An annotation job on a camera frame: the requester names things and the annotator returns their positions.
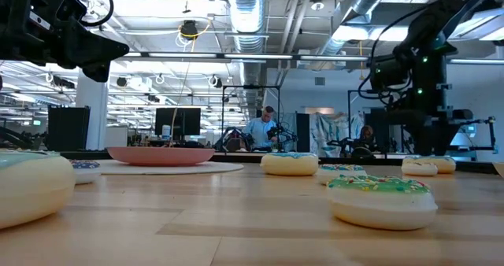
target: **pillar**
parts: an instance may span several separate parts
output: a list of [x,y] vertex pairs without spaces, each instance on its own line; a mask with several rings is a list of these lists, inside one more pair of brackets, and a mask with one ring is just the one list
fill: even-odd
[[495,52],[497,53],[498,59],[504,59],[504,46],[496,46]]
[[108,98],[109,82],[98,83],[85,76],[80,69],[77,80],[76,107],[88,106],[91,108],[87,127],[87,150],[105,149]]

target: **silver ventilation duct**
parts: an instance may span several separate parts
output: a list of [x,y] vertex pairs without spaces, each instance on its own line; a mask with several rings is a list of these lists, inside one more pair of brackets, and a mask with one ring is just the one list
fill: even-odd
[[[233,31],[236,33],[259,33],[263,31],[265,0],[228,0]],[[239,53],[262,53],[264,39],[261,37],[238,36],[234,38]],[[259,83],[260,63],[241,63],[240,79],[243,85]],[[257,91],[245,91],[246,105],[255,107],[258,104]],[[249,109],[249,117],[255,117],[255,110]]]
[[[369,15],[378,6],[381,0],[348,0],[338,4],[335,10],[335,25],[339,27],[341,23],[351,23],[352,20]],[[343,45],[347,42],[345,39],[339,39],[333,35],[325,43],[317,54],[336,55]]]

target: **man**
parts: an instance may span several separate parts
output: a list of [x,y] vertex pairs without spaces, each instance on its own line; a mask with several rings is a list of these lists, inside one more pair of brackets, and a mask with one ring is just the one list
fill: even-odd
[[276,123],[272,120],[275,110],[271,106],[265,107],[262,111],[262,116],[254,118],[246,124],[243,129],[243,133],[252,135],[254,139],[254,144],[252,149],[256,150],[270,150],[271,145],[278,141],[277,137],[271,137],[268,139],[268,131],[276,126]]

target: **person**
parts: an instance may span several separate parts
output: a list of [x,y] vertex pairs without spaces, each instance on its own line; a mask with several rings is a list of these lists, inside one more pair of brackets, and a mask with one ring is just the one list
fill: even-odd
[[371,143],[374,139],[372,133],[373,133],[372,127],[369,125],[365,125],[361,129],[361,135],[359,135],[359,139],[363,142]]
[[270,150],[272,144],[278,141],[275,136],[268,139],[268,131],[276,126],[275,121],[272,120],[274,113],[273,107],[268,105],[262,110],[261,117],[250,120],[243,129],[243,133],[252,135],[254,139],[253,150]]

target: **green frosting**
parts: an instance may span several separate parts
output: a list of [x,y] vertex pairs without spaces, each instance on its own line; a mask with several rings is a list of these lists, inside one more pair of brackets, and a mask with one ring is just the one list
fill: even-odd
[[7,168],[11,165],[19,164],[24,161],[47,159],[48,157],[58,157],[58,153],[46,152],[17,152],[0,151],[0,168]]
[[372,175],[344,176],[333,179],[328,188],[345,188],[363,191],[397,192],[402,194],[425,194],[428,187],[413,179],[397,177],[376,177]]

